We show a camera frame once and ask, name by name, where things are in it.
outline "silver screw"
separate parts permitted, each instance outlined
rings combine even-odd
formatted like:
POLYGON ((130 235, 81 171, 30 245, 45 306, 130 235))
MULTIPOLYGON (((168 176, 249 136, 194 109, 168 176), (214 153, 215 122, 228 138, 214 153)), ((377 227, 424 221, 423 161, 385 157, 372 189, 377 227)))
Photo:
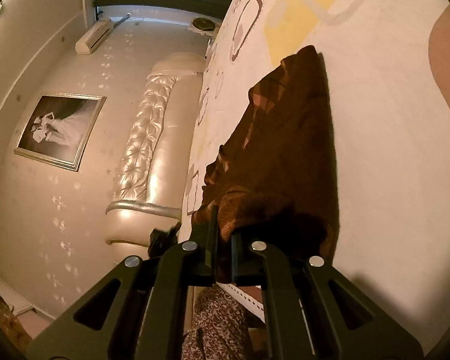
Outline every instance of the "silver screw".
POLYGON ((186 241, 182 244, 182 249, 185 251, 194 251, 197 249, 197 243, 193 241, 186 241))
POLYGON ((267 244, 263 241, 255 241, 252 242, 252 249, 254 251, 264 251, 265 249, 267 249, 267 244))
POLYGON ((311 266, 315 266, 315 267, 321 267, 321 266, 323 266, 323 264, 325 264, 325 261, 320 256, 312 256, 312 257, 310 257, 308 262, 310 263, 311 266))
POLYGON ((125 259, 125 266, 128 268, 136 267, 140 264, 140 259, 137 256, 130 256, 125 259))

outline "wall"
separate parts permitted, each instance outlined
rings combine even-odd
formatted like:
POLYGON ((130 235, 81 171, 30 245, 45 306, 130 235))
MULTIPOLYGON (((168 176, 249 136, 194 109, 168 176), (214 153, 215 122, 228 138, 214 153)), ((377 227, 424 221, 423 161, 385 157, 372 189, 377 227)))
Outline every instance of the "wall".
POLYGON ((129 19, 92 55, 69 47, 23 98, 2 165, 0 277, 32 304, 58 316, 114 267, 102 233, 105 208, 144 81, 167 55, 204 55, 206 46, 186 25, 129 19), (107 97, 78 172, 13 154, 43 92, 107 97))
POLYGON ((180 239, 248 89, 313 44, 323 54, 334 121, 341 225, 334 265, 428 351, 450 325, 448 5, 233 0, 204 74, 180 239))
POLYGON ((80 14, 81 0, 3 0, 3 3, 0 13, 0 168, 7 142, 25 107, 22 99, 35 89, 54 59, 84 32, 83 18, 73 21, 80 14), (28 71, 24 69, 30 64, 33 67, 28 71))

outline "picture frame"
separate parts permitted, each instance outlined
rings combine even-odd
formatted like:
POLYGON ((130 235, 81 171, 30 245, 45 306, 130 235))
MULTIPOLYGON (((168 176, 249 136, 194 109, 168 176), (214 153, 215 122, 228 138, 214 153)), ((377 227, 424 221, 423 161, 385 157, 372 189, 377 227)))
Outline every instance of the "picture frame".
POLYGON ((105 96, 42 93, 14 149, 35 161, 78 172, 105 96))

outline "air conditioner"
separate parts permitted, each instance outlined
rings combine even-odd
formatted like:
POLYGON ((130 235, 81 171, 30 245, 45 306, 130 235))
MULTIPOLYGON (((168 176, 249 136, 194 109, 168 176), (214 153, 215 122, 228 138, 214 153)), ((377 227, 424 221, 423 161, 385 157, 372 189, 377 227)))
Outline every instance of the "air conditioner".
POLYGON ((93 53, 113 30, 111 19, 101 19, 75 44, 77 54, 93 53))

